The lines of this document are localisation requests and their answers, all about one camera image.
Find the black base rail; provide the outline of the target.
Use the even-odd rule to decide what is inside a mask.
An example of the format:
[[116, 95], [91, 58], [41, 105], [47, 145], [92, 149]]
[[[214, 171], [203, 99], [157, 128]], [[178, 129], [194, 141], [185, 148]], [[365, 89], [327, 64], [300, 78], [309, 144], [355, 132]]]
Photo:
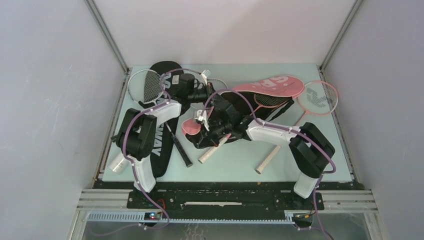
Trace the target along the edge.
[[302, 198], [291, 183], [171, 183], [162, 182], [143, 194], [130, 182], [98, 181], [95, 190], [123, 193], [123, 208], [144, 210], [145, 220], [292, 222], [318, 213], [360, 213], [373, 202], [354, 185], [325, 183]]

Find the black racket bag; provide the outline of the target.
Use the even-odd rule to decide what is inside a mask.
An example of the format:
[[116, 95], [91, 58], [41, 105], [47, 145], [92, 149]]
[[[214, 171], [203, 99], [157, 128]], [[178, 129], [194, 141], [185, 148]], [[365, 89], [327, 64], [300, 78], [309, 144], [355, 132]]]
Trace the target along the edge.
[[[170, 60], [157, 62], [153, 64], [150, 69], [157, 72], [159, 75], [174, 69], [179, 69], [164, 77], [165, 89], [170, 94], [175, 91], [175, 87], [171, 86], [172, 77], [184, 73], [184, 71], [181, 70], [181, 65]], [[177, 117], [172, 118], [156, 129], [154, 145], [150, 154], [152, 174], [155, 178], [162, 177], [167, 172], [173, 150], [175, 149], [175, 142], [172, 135], [177, 133], [178, 121], [179, 119]]]

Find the white racket under pink bag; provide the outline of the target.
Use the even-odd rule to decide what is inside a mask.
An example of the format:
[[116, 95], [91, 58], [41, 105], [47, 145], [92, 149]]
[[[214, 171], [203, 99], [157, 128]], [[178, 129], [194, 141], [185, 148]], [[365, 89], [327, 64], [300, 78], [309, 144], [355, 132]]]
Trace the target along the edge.
[[207, 81], [212, 84], [215, 91], [228, 89], [228, 85], [221, 79], [209, 78]]

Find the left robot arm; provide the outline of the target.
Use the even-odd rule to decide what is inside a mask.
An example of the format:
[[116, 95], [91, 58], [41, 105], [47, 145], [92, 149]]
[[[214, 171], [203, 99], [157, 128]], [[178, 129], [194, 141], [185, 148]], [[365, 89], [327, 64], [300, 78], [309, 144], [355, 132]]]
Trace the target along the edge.
[[145, 208], [153, 208], [158, 194], [152, 189], [156, 184], [150, 155], [154, 148], [157, 128], [180, 116], [182, 104], [169, 99], [160, 104], [156, 101], [165, 93], [161, 75], [151, 69], [136, 72], [140, 81], [129, 79], [127, 91], [130, 98], [144, 110], [130, 108], [126, 111], [114, 142], [121, 149], [116, 159], [130, 163], [134, 174], [134, 186], [141, 191], [138, 201]]

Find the right aluminium frame post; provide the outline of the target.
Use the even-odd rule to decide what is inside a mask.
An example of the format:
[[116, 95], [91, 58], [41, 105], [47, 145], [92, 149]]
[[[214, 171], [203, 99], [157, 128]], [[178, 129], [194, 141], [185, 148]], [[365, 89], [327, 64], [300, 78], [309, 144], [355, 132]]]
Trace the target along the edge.
[[350, 8], [346, 18], [344, 19], [333, 43], [331, 44], [327, 54], [325, 55], [322, 63], [319, 66], [319, 70], [323, 73], [326, 68], [328, 67], [328, 65], [330, 64], [336, 50], [338, 49], [340, 43], [342, 42], [344, 36], [346, 35], [346, 33], [348, 32], [352, 22], [354, 21], [356, 15], [358, 14], [358, 12], [360, 11], [363, 3], [365, 1], [364, 0], [355, 0], [353, 2], [352, 7]]

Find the left aluminium frame post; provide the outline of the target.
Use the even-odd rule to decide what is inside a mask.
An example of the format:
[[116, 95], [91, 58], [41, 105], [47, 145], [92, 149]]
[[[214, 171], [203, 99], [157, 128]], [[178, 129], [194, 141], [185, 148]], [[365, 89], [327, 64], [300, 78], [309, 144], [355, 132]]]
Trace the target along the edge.
[[125, 84], [128, 81], [128, 75], [130, 68], [127, 65], [121, 51], [119, 50], [119, 47], [112, 35], [112, 32], [110, 31], [109, 27], [107, 26], [107, 23], [102, 16], [102, 13], [97, 5], [97, 3], [94, 0], [85, 0], [84, 1], [88, 10], [90, 11], [91, 15], [94, 18], [94, 21], [96, 22], [102, 36], [105, 39], [105, 42], [107, 43], [108, 47], [110, 48], [114, 58], [117, 60], [117, 63], [119, 65], [120, 70], [122, 70], [122, 78], [119, 80], [119, 86], [118, 86], [118, 96], [115, 101], [115, 104], [113, 105], [113, 111], [112, 116], [110, 119], [110, 122], [108, 124], [108, 129], [106, 132], [106, 137], [104, 140], [103, 150], [100, 154], [100, 158], [96, 167], [96, 172], [94, 174], [93, 180], [97, 182], [99, 179], [103, 178], [103, 173], [106, 168], [106, 163], [108, 159], [108, 155], [110, 152], [110, 148], [112, 145], [111, 137], [114, 134], [115, 127], [117, 125], [117, 121], [119, 118], [119, 110], [122, 107], [123, 100], [125, 98]]

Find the pink sport racket bag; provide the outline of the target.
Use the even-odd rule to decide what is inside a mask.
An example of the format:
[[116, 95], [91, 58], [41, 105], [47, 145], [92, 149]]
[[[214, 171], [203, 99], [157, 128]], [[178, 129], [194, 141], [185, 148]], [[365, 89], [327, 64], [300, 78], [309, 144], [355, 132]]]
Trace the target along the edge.
[[[187, 95], [191, 94], [195, 89], [200, 88], [197, 86], [197, 82], [193, 77], [190, 78], [190, 83], [194, 85], [194, 89], [188, 91]], [[211, 105], [215, 100], [240, 100], [242, 104], [247, 103], [250, 110], [254, 110], [257, 107], [254, 101], [254, 94], [274, 97], [291, 97], [300, 93], [303, 89], [304, 83], [300, 79], [289, 75], [278, 75], [253, 83], [241, 84], [233, 88], [215, 90], [205, 102], [201, 102], [202, 106], [197, 110], [205, 111], [211, 109]], [[265, 120], [278, 108], [260, 108], [256, 111], [256, 114], [258, 118]], [[202, 128], [204, 128], [204, 126], [194, 122], [193, 117], [185, 120], [181, 124], [182, 134], [189, 142], [193, 143], [194, 147], [195, 136], [200, 133]]]

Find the aluminium frame post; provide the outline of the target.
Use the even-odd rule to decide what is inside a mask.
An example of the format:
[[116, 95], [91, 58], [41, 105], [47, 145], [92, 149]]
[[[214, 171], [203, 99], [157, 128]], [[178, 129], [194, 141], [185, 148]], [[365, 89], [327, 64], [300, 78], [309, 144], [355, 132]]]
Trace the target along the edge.
[[330, 64], [336, 50], [338, 49], [340, 43], [342, 42], [344, 36], [346, 35], [346, 33], [348, 32], [352, 22], [354, 21], [356, 15], [358, 14], [358, 12], [360, 11], [363, 3], [365, 1], [364, 0], [355, 0], [353, 2], [352, 7], [350, 8], [346, 18], [344, 19], [333, 43], [331, 44], [327, 54], [325, 55], [322, 63], [319, 66], [319, 70], [323, 73], [326, 68], [328, 67], [328, 65]]
[[102, 16], [102, 13], [97, 5], [97, 3], [94, 0], [85, 0], [84, 1], [88, 10], [90, 11], [91, 15], [94, 18], [94, 21], [96, 22], [102, 36], [105, 39], [105, 42], [107, 43], [108, 47], [110, 48], [114, 58], [117, 60], [117, 63], [119, 65], [120, 70], [122, 70], [122, 78], [119, 80], [119, 86], [118, 86], [118, 96], [115, 101], [115, 104], [113, 105], [113, 111], [112, 116], [110, 119], [110, 122], [108, 124], [108, 129], [106, 132], [106, 137], [104, 140], [103, 150], [100, 154], [100, 158], [96, 167], [96, 172], [94, 174], [93, 180], [97, 182], [99, 179], [103, 178], [103, 173], [106, 168], [106, 163], [108, 159], [108, 155], [110, 152], [110, 148], [112, 145], [111, 137], [114, 134], [115, 127], [117, 125], [117, 121], [119, 118], [119, 110], [122, 107], [123, 100], [125, 98], [125, 84], [128, 81], [128, 75], [130, 68], [127, 65], [121, 51], [119, 50], [119, 47], [112, 35], [112, 32], [110, 31], [109, 27], [107, 26], [107, 23]]

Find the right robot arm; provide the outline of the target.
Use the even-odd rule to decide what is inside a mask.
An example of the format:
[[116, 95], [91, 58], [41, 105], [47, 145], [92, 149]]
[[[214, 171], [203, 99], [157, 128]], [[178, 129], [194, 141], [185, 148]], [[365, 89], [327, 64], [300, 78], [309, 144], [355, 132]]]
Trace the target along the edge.
[[285, 126], [270, 123], [258, 117], [248, 103], [240, 100], [214, 100], [211, 104], [209, 129], [200, 130], [197, 148], [218, 148], [218, 141], [230, 135], [247, 141], [260, 141], [276, 146], [288, 145], [300, 171], [291, 194], [291, 204], [304, 209], [311, 202], [311, 194], [318, 187], [325, 168], [331, 165], [336, 150], [316, 125], [306, 122], [302, 126]]

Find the white shuttlecock tube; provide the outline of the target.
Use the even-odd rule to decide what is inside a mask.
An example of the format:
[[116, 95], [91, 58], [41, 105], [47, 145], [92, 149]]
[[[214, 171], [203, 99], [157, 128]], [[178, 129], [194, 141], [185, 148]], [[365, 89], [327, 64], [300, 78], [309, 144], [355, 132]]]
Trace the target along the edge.
[[130, 161], [126, 159], [122, 152], [118, 153], [116, 157], [108, 164], [108, 168], [115, 174], [120, 175], [124, 172]]

